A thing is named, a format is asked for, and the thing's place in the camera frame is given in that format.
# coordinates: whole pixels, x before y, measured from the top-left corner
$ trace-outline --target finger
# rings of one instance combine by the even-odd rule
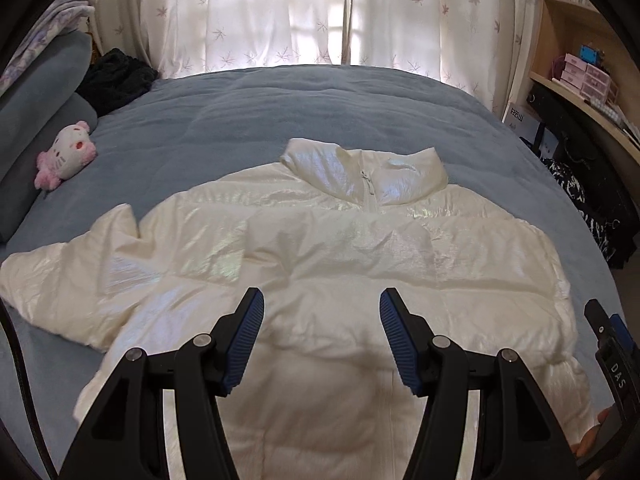
[[[593,447],[593,444],[595,444],[596,442],[596,435],[598,434],[599,429],[600,429],[599,426],[594,426],[589,431],[587,431],[587,433],[584,434],[584,437],[580,442],[580,447],[578,448],[578,451],[576,451],[575,453],[575,455],[578,458],[582,458],[588,452],[590,452],[591,448]]]
[[[610,411],[611,411],[611,408],[607,408],[605,410],[602,410],[600,413],[598,413],[598,422],[600,424],[604,422],[604,420],[607,418],[607,415],[609,415]]]
[[[598,480],[602,476],[602,469],[596,469],[593,473],[589,475],[587,480]]]

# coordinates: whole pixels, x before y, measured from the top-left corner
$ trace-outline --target pink plush toy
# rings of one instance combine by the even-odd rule
[[[52,191],[63,180],[68,180],[89,162],[97,152],[95,144],[89,140],[89,125],[84,121],[62,128],[48,152],[40,152],[36,165],[38,174],[36,189]]]

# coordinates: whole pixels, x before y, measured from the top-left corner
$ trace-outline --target human hand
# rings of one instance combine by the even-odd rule
[[[593,445],[596,443],[596,436],[600,431],[600,426],[605,421],[610,411],[611,411],[611,408],[602,410],[598,414],[598,425],[594,426],[589,431],[587,431],[587,433],[584,434],[584,437],[582,438],[579,444],[573,444],[571,446],[571,451],[573,451],[576,458],[582,458],[583,456],[586,456],[591,451],[591,449],[593,448]],[[601,474],[602,474],[602,471],[598,469],[594,471],[587,480],[596,480],[597,478],[600,477]]]

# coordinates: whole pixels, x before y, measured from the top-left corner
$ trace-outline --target jacket sleeve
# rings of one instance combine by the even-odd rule
[[[157,241],[175,222],[162,213],[174,201],[150,213],[156,221],[146,235],[124,204],[68,243],[12,254],[0,267],[0,296],[29,323],[105,351],[163,272],[158,251],[168,248]]]

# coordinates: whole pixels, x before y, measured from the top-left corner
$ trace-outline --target blue bedspread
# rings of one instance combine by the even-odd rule
[[[478,101],[406,72],[283,66],[156,82],[149,94],[100,120],[92,135],[96,160],[40,196],[4,256],[67,241],[120,203],[130,203],[141,218],[173,193],[278,160],[291,137],[402,154],[435,146],[452,184],[541,228],[555,243],[572,286],[580,332],[575,355],[590,377],[594,403],[611,404],[594,359],[596,339],[582,311],[590,298],[610,314],[622,309],[580,214],[542,163]],[[100,355],[21,320],[17,324],[38,414],[60,464],[76,429],[72,407]],[[11,373],[2,339],[0,376]],[[20,405],[17,384],[0,388],[0,416],[35,463]]]

